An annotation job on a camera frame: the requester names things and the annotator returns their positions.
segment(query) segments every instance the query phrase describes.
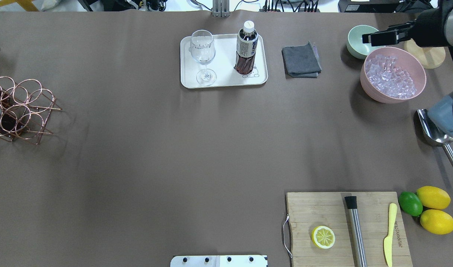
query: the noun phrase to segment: wooden cutting board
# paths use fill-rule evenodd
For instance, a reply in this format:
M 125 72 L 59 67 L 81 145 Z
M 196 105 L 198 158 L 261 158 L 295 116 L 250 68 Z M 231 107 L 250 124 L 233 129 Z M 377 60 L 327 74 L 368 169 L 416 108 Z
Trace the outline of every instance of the wooden cutting board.
M 369 267 L 386 267 L 383 239 L 388 234 L 388 207 L 398 205 L 393 238 L 393 267 L 412 267 L 403 217 L 396 192 L 288 192 L 292 267 L 355 267 L 352 230 L 344 197 L 357 196 L 358 216 Z M 311 240 L 312 230 L 325 225 L 335 244 L 324 250 Z

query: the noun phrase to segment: pink bowl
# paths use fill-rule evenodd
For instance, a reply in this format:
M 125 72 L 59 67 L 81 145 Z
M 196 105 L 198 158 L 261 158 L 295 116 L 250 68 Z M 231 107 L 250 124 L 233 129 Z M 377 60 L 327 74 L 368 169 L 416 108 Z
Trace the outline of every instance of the pink bowl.
M 371 84 L 365 73 L 365 64 L 363 64 L 360 73 L 360 83 L 362 83 L 362 87 L 367 95 L 381 103 L 399 103 L 415 98 L 423 92 L 424 87 L 426 86 L 426 72 L 421 63 L 419 63 L 413 55 L 396 47 L 382 47 L 371 52 L 365 59 L 365 62 L 367 62 L 368 59 L 373 59 L 376 55 L 397 56 L 398 60 L 396 61 L 396 66 L 400 66 L 409 72 L 409 75 L 413 79 L 414 86 L 416 87 L 416 94 L 413 97 L 406 99 L 393 98 L 385 95 Z

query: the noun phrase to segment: gray cloth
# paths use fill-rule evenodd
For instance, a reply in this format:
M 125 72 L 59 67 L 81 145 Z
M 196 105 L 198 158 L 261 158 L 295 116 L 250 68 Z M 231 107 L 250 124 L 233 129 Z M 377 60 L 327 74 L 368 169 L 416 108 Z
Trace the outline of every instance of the gray cloth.
M 287 73 L 294 78 L 317 78 L 322 71 L 317 48 L 311 42 L 299 47 L 284 47 L 282 56 Z

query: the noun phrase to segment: yellow lemon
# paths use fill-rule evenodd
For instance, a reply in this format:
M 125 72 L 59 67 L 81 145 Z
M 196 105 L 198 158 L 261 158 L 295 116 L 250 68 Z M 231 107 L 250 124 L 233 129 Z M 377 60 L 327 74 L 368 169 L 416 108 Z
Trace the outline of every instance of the yellow lemon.
M 427 210 L 421 213 L 421 225 L 436 235 L 445 235 L 453 231 L 453 218 L 440 210 Z
M 330 248 L 335 244 L 335 234 L 327 226 L 317 226 L 312 231 L 312 242 L 320 248 Z
M 443 210 L 450 204 L 450 196 L 442 190 L 434 186 L 423 186 L 416 190 L 416 195 L 421 200 L 423 206 Z

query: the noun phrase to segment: wooden coaster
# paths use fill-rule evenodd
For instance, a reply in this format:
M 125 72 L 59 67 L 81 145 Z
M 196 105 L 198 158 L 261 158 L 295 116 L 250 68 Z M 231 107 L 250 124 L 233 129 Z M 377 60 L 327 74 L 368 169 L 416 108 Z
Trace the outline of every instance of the wooden coaster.
M 404 50 L 415 56 L 427 69 L 437 68 L 446 58 L 443 47 L 419 47 L 412 39 L 404 43 Z

